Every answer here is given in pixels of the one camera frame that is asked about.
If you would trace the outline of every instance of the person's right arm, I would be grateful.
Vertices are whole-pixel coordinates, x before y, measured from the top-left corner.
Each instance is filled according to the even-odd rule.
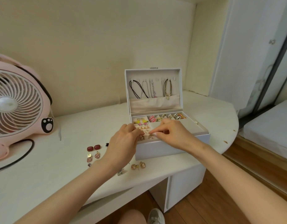
[[[194,137],[179,121],[163,119],[150,134],[199,160],[252,224],[287,224],[287,202],[283,198]]]

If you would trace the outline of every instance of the knee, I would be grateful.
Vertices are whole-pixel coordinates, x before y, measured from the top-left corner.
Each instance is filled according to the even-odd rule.
[[[138,210],[129,210],[125,214],[123,214],[122,218],[119,221],[119,224],[133,224],[133,223],[146,223],[146,219],[144,215]]]

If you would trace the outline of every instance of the white sneaker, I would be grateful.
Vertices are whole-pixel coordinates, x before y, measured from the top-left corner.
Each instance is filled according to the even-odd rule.
[[[152,209],[147,224],[165,224],[163,213],[158,208]]]

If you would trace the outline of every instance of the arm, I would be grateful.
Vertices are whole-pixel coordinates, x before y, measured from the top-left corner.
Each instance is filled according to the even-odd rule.
[[[135,129],[133,124],[124,124],[110,139],[109,146],[100,160],[96,160],[85,172],[28,212],[15,224],[69,223],[89,197],[130,162],[135,154],[139,135],[144,135],[144,132]]]
[[[194,137],[179,121],[164,119],[150,133],[198,159],[252,224],[287,224],[287,202],[284,199]]]

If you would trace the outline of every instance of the open lid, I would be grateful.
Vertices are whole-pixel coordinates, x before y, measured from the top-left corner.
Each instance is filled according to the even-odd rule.
[[[180,68],[125,70],[125,83],[132,116],[183,110]]]

